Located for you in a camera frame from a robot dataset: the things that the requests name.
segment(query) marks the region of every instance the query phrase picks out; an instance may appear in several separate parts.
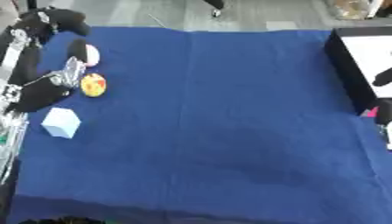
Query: red and yellow ball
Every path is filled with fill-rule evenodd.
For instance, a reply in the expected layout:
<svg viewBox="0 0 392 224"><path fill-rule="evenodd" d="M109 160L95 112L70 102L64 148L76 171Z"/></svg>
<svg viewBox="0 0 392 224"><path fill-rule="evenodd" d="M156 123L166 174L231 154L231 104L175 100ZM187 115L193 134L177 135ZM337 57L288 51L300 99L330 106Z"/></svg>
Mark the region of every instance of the red and yellow ball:
<svg viewBox="0 0 392 224"><path fill-rule="evenodd" d="M106 91L106 80L97 73L89 73L80 81L81 91L89 97L98 97Z"/></svg>

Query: gray floor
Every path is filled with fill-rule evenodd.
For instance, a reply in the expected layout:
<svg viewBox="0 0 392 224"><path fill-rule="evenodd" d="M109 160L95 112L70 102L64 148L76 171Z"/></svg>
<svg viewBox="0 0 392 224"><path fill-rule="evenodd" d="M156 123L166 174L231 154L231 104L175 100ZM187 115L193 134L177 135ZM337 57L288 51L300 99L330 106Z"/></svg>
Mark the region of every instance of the gray floor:
<svg viewBox="0 0 392 224"><path fill-rule="evenodd" d="M22 9L25 0L19 0ZM392 18L342 21L333 18L323 0L226 0L220 18L201 0L38 0L83 11L91 25L164 26L186 31L254 32L287 29L331 29L337 26L392 25Z"/></svg>

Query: white paper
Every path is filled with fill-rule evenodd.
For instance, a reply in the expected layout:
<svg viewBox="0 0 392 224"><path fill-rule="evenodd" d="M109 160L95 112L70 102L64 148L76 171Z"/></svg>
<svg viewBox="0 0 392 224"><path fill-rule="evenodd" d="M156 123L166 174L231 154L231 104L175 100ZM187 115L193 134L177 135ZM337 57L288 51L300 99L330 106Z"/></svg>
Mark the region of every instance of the white paper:
<svg viewBox="0 0 392 224"><path fill-rule="evenodd" d="M343 43L377 97L392 97L392 83L373 86L375 76L392 67L392 36L344 37Z"/></svg>

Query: person's foot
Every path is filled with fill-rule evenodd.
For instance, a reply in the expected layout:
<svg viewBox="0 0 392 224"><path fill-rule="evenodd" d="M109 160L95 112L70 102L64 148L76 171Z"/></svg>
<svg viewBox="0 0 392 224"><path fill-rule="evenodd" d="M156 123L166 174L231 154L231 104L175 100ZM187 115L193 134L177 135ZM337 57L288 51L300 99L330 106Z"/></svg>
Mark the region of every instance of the person's foot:
<svg viewBox="0 0 392 224"><path fill-rule="evenodd" d="M222 14L221 10L213 9L213 18L218 18Z"/></svg>

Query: light blue cube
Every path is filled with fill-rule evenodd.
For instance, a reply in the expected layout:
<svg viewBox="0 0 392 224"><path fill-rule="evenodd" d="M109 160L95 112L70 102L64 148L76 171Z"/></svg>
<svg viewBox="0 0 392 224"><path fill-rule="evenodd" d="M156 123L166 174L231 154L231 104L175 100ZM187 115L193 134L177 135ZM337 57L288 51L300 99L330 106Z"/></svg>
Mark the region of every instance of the light blue cube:
<svg viewBox="0 0 392 224"><path fill-rule="evenodd" d="M81 120L69 108L52 108L41 125L53 137L73 138Z"/></svg>

